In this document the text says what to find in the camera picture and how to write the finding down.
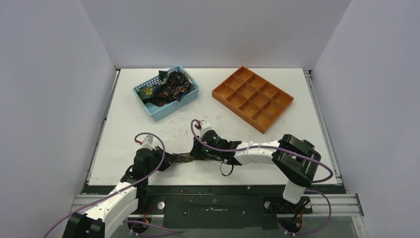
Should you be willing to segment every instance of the blue basket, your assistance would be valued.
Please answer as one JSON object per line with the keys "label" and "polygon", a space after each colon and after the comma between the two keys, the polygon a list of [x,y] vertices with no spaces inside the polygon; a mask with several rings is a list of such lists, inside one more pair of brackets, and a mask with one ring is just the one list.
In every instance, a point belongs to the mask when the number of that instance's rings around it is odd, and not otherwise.
{"label": "blue basket", "polygon": [[[146,110],[146,112],[151,115],[153,117],[153,120],[158,121],[162,118],[164,118],[165,116],[171,114],[172,112],[176,111],[177,109],[183,107],[184,105],[186,105],[187,103],[193,101],[194,99],[196,99],[198,97],[198,89],[200,88],[200,86],[198,85],[198,83],[190,76],[190,74],[187,73],[187,71],[185,71],[185,69],[181,66],[175,66],[173,68],[171,68],[170,70],[168,70],[169,73],[171,72],[180,72],[182,74],[184,74],[188,80],[190,80],[190,82],[194,85],[194,90],[189,92],[188,94],[186,94],[184,97],[182,97],[181,101],[175,101],[172,103],[168,103],[163,105],[162,107],[158,107],[154,104],[151,103],[146,103],[144,105],[144,108]],[[143,86],[153,86],[156,84],[161,84],[162,81],[159,79],[159,76],[156,76],[154,78],[151,78],[149,80],[147,80],[146,82],[137,85],[136,87],[133,88],[133,92],[136,95],[136,97],[140,100],[140,102],[142,102],[142,100],[139,97],[138,91],[140,88],[142,88]]]}

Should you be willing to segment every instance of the bolt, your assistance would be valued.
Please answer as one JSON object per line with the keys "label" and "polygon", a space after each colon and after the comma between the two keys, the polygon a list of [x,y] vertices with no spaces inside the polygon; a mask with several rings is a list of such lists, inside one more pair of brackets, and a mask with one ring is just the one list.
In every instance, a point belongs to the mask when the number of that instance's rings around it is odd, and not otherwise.
{"label": "bolt", "polygon": [[269,208],[270,208],[270,206],[271,206],[271,202],[270,202],[270,201],[267,201],[267,202],[265,202],[265,203],[264,203],[264,207],[265,207],[266,209],[269,209]]}
{"label": "bolt", "polygon": [[157,204],[157,208],[158,208],[159,210],[162,210],[164,207],[165,207],[165,203],[164,203],[164,202],[159,202],[159,203]]}
{"label": "bolt", "polygon": [[308,203],[305,205],[305,207],[306,207],[306,208],[308,208],[308,209],[310,209],[310,208],[312,207],[311,202],[308,202]]}

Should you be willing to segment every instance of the white wall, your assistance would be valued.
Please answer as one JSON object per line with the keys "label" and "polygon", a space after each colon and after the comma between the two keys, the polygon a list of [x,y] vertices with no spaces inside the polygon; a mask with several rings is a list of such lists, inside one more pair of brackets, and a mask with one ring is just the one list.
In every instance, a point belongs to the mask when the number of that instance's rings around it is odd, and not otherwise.
{"label": "white wall", "polygon": [[353,0],[313,70],[371,238],[420,236],[420,1]]}
{"label": "white wall", "polygon": [[0,237],[42,237],[69,211],[114,77],[78,0],[0,2]]}
{"label": "white wall", "polygon": [[351,0],[81,0],[117,67],[312,69]]}

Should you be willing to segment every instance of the floral fabric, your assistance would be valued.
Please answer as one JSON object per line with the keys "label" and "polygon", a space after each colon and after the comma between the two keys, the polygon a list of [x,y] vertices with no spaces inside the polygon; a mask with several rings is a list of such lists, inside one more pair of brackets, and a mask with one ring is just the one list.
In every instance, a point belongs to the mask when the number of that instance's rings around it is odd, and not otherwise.
{"label": "floral fabric", "polygon": [[181,101],[184,95],[194,90],[188,78],[177,71],[168,73],[159,70],[159,79],[162,81],[161,84],[144,86],[137,92],[144,104],[152,103],[162,107],[175,100]]}

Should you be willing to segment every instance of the wooden compartment tray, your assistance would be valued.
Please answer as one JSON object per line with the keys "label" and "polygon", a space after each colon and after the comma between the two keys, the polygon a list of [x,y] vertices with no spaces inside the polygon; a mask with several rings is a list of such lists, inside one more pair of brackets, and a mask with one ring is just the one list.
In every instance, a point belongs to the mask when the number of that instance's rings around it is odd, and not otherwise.
{"label": "wooden compartment tray", "polygon": [[292,96],[244,66],[217,86],[212,96],[261,133],[293,101]]}

